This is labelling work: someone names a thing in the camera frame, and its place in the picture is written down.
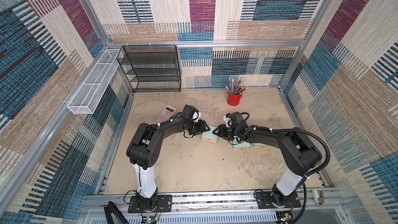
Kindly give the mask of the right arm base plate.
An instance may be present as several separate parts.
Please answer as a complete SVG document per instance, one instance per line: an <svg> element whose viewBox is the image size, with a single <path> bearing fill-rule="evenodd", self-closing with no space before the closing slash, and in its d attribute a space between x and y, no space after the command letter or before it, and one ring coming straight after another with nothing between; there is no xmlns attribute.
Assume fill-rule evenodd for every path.
<svg viewBox="0 0 398 224"><path fill-rule="evenodd" d="M255 190L253 196L259 209L292 207L296 209L302 206L296 192L289 196L284 196L278 192Z"/></svg>

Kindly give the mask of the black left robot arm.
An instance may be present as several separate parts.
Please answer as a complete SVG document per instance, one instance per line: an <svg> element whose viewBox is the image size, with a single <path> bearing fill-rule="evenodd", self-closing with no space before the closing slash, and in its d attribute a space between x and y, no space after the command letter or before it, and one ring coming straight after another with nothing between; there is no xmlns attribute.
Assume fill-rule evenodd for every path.
<svg viewBox="0 0 398 224"><path fill-rule="evenodd" d="M138 188L135 197L142 208L150 210L158 203L153 167L160 156L163 140L173 134L186 132L188 138L192 138L209 130L207 123L201 119L201 112L192 105L185 105L182 112L166 121L139 125L126 155L136 172Z"/></svg>

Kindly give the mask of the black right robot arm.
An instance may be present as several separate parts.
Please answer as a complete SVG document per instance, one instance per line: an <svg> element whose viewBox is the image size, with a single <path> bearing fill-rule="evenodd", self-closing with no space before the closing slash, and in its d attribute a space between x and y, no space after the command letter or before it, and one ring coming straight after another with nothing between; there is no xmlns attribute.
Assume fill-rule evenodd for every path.
<svg viewBox="0 0 398 224"><path fill-rule="evenodd" d="M285 207L307 178L328 165L330 149L324 140L308 131L248 125L249 117L249 113L226 114L223 118L226 123L219 125L213 134L228 142L258 143L280 149L287 168L273 186L271 199L276 207Z"/></svg>

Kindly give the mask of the mint drawer jewelry box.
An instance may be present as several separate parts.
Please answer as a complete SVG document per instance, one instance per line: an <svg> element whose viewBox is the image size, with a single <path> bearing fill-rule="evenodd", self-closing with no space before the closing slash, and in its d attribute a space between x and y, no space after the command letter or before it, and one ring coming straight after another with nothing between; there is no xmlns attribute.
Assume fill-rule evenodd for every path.
<svg viewBox="0 0 398 224"><path fill-rule="evenodd" d="M253 144L253 147L254 148L266 148L266 147L268 147L268 145L255 143L255 144Z"/></svg>

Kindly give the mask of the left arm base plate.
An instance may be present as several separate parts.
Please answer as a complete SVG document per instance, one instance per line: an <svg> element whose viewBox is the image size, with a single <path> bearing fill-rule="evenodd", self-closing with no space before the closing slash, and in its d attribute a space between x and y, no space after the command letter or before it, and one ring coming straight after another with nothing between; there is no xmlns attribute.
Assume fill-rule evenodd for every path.
<svg viewBox="0 0 398 224"><path fill-rule="evenodd" d="M172 195L156 195L152 198L144 198L140 195L132 196L128 207L128 213L168 213L171 212L172 200Z"/></svg>

